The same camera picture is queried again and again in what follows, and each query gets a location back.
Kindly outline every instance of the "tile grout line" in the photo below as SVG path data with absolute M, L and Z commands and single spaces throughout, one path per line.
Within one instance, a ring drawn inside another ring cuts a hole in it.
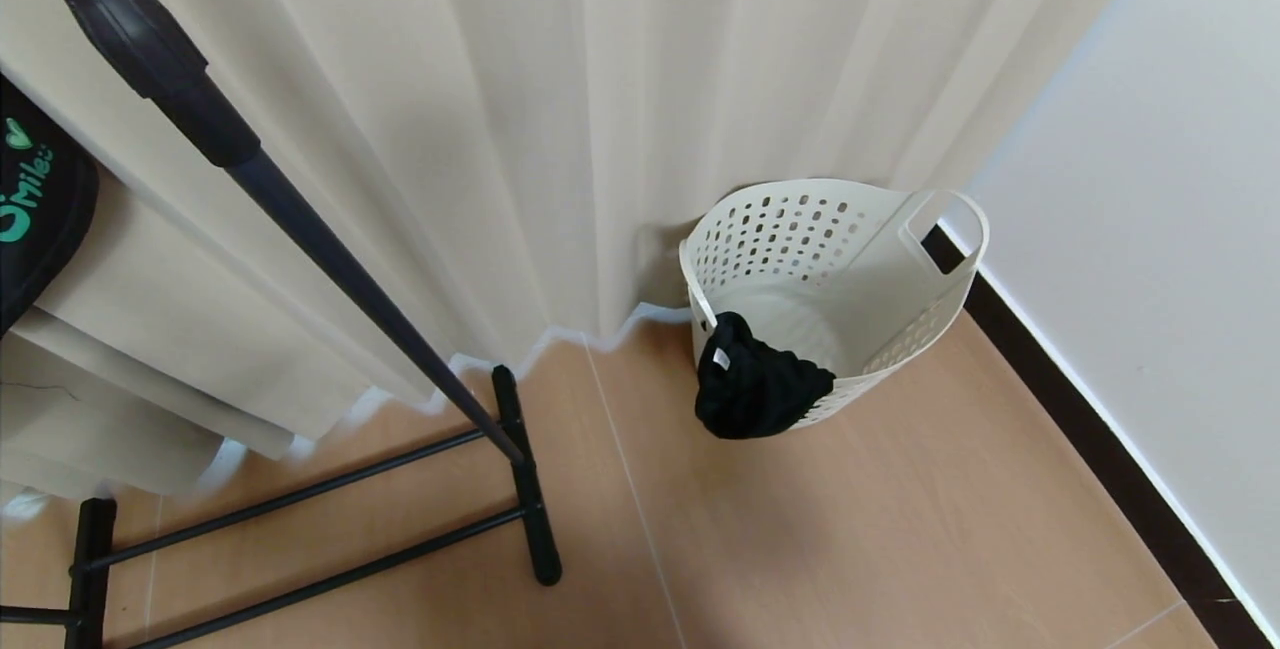
M 1166 617 L 1166 616 L 1167 616 L 1167 614 L 1169 614 L 1170 612 L 1172 612 L 1174 609 L 1176 609 L 1176 608 L 1181 607 L 1181 605 L 1183 605 L 1183 604 L 1185 604 L 1185 603 L 1187 603 L 1187 599 L 1179 599 L 1179 600 L 1174 602 L 1174 605 L 1172 605 L 1172 607 L 1169 607 L 1167 609 L 1165 609 L 1165 612 L 1160 612 L 1160 613 L 1157 613 L 1156 616 L 1151 617 L 1149 620 L 1144 621 L 1144 622 L 1143 622 L 1142 625 L 1139 625 L 1139 626 L 1138 626 L 1138 629 L 1135 629 L 1135 630 L 1130 631 L 1129 634 L 1126 634 L 1126 635 L 1124 635 L 1124 636 L 1120 636 L 1120 639 L 1117 639 L 1117 640 L 1112 641 L 1111 644 L 1107 644 L 1107 645 L 1106 645 L 1106 646 L 1105 646 L 1103 649 L 1116 649 L 1117 646 L 1120 646 L 1120 645 L 1121 645 L 1121 644 L 1124 644 L 1125 641 L 1129 641 L 1129 640 L 1130 640 L 1130 639 L 1133 639 L 1134 636 L 1138 636 L 1139 634 L 1142 634 L 1142 631 L 1143 631 L 1144 629 L 1147 629 L 1148 626 L 1151 626 L 1151 625 L 1153 625 L 1153 623 L 1156 623 L 1156 622 L 1161 621 L 1161 620 L 1162 620 L 1162 618 L 1165 618 L 1165 617 Z
M 156 502 L 156 530 L 152 533 L 151 539 L 160 536 L 160 520 L 164 516 L 164 497 Z M 142 609 L 142 641 L 151 639 L 151 598 L 155 595 L 156 586 L 156 552 L 151 552 L 151 572 L 147 576 L 147 605 Z
M 667 609 L 671 611 L 671 621 L 676 625 L 676 636 L 680 639 L 681 649 L 689 649 L 689 643 L 685 641 L 685 631 L 680 626 L 680 613 L 676 611 L 676 602 L 671 598 L 671 589 L 667 586 L 667 575 L 662 571 L 658 545 L 653 540 L 653 534 L 649 533 L 649 522 L 645 521 L 644 507 L 640 506 L 640 493 L 636 492 L 636 483 L 631 479 L 627 454 L 622 451 L 622 438 L 618 437 L 618 428 L 613 424 L 613 412 L 609 410 L 609 399 L 604 394 L 604 383 L 600 381 L 600 373 L 595 369 L 595 358 L 591 357 L 591 348 L 586 347 L 586 334 L 582 334 L 582 343 L 586 351 L 586 361 L 591 365 L 591 376 L 595 378 L 595 390 L 600 394 L 600 406 L 604 407 L 604 417 L 609 420 L 609 431 L 613 431 L 613 444 L 618 448 L 618 458 L 622 461 L 622 474 L 626 475 L 627 485 L 631 488 L 631 501 L 635 502 L 636 513 L 640 515 L 640 529 L 644 530 L 645 541 L 649 543 L 649 554 L 653 557 L 653 566 L 658 572 L 658 584 L 662 585 L 662 593 L 667 598 Z

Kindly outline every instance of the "basket bottom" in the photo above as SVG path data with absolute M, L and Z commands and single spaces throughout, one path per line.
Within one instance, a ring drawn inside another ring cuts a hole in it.
M 745 317 L 751 334 L 774 349 L 790 349 L 836 376 L 855 376 L 861 371 L 854 366 L 855 358 L 850 357 L 850 347 L 836 325 L 804 294 L 751 285 L 717 294 L 714 303 L 719 312 Z

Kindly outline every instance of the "green heart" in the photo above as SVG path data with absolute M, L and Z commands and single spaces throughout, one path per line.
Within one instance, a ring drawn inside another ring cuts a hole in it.
M 13 148 L 18 148 L 18 151 L 23 151 L 23 148 L 31 148 L 31 137 L 27 137 L 27 133 L 26 131 L 22 129 L 20 124 L 18 124 L 18 122 L 14 122 L 13 119 L 5 119 L 4 122 L 5 125 L 8 125 L 9 128 L 9 133 L 5 134 L 4 138 L 5 143 L 9 143 L 9 146 Z

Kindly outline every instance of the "black cloth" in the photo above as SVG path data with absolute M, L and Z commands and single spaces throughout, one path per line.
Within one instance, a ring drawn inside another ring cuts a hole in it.
M 716 321 L 698 361 L 694 408 L 712 434 L 721 439 L 781 434 L 831 393 L 835 374 L 753 338 L 745 317 L 723 312 Z M 728 367 L 716 361 L 717 349 L 724 352 Z
M 36 302 L 88 233 L 97 168 L 9 79 L 0 78 L 0 334 Z

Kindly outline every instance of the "floor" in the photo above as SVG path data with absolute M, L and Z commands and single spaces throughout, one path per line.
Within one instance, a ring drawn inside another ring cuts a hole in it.
M 969 316 L 818 426 L 719 442 L 692 416 L 686 326 L 612 352 L 557 343 L 521 380 L 564 579 L 538 586 L 508 525 L 193 648 L 1071 648 L 1212 641 Z M 465 378 L 492 406 L 486 378 Z M 247 458 L 201 502 L 120 497 L 119 544 L 461 426 L 399 406 L 302 463 Z M 109 646 L 129 646 L 511 504 L 481 443 L 127 562 Z M 64 605 L 76 508 L 4 539 L 5 603 Z M 60 630 L 5 625 L 0 646 Z

